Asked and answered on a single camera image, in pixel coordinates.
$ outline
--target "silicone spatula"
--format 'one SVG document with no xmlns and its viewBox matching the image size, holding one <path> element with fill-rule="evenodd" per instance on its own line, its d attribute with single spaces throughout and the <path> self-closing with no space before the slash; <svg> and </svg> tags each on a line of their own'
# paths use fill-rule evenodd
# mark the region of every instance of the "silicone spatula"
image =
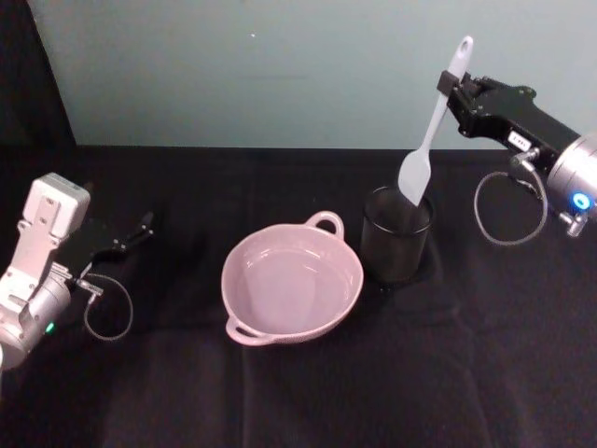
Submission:
<svg viewBox="0 0 597 448">
<path fill-rule="evenodd" d="M 467 36 L 456 49 L 448 68 L 448 71 L 458 77 L 459 80 L 462 80 L 466 73 L 472 52 L 473 38 Z M 436 110 L 431 117 L 421 146 L 407 155 L 400 166 L 398 188 L 414 205 L 419 205 L 429 183 L 431 177 L 429 149 L 447 109 L 448 97 L 440 93 L 439 98 L 437 98 Z"/>
</svg>

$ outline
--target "wall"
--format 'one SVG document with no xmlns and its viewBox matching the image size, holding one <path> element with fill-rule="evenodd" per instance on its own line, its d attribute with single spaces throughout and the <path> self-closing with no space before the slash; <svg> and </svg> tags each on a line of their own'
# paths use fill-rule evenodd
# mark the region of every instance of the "wall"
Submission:
<svg viewBox="0 0 597 448">
<path fill-rule="evenodd" d="M 594 0 L 30 0 L 79 144 L 417 147 L 470 71 L 597 129 Z M 452 117 L 435 147 L 464 139 Z"/>
</svg>

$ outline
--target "table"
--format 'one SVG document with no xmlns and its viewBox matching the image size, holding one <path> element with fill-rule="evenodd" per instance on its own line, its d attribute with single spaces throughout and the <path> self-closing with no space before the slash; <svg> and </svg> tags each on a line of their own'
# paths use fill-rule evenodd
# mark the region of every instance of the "table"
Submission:
<svg viewBox="0 0 597 448">
<path fill-rule="evenodd" d="M 0 408 L 10 446 L 565 447 L 597 443 L 597 317 L 589 225 L 554 218 L 528 245 L 499 248 L 472 214 L 504 151 L 434 151 L 437 219 L 409 285 L 367 280 L 349 317 L 300 345 L 231 341 L 219 291 L 228 252 L 267 225 L 319 210 L 360 238 L 367 193 L 406 151 L 82 147 L 69 157 L 3 148 L 0 260 L 7 266 L 31 181 L 93 182 L 90 217 L 122 231 L 160 210 L 156 238 L 113 272 L 135 306 L 122 342 L 59 323 Z M 521 235 L 536 203 L 488 187 L 488 227 Z"/>
</svg>

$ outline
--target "black cup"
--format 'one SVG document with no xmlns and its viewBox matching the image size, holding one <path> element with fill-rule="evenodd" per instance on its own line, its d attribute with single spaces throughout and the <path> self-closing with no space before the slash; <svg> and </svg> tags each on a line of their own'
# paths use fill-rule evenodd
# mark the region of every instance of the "black cup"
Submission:
<svg viewBox="0 0 597 448">
<path fill-rule="evenodd" d="M 416 274 L 434 218 L 431 202 L 418 206 L 398 187 L 381 187 L 365 202 L 360 258 L 365 271 L 380 283 L 408 282 Z"/>
</svg>

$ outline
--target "blue light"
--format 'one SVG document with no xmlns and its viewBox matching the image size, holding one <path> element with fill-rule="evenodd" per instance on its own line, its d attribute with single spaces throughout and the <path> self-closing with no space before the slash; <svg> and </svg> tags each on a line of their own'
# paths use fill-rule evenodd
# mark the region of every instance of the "blue light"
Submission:
<svg viewBox="0 0 597 448">
<path fill-rule="evenodd" d="M 572 202 L 575 203 L 579 210 L 587 210 L 590 207 L 590 199 L 585 193 L 575 193 L 572 197 Z"/>
</svg>

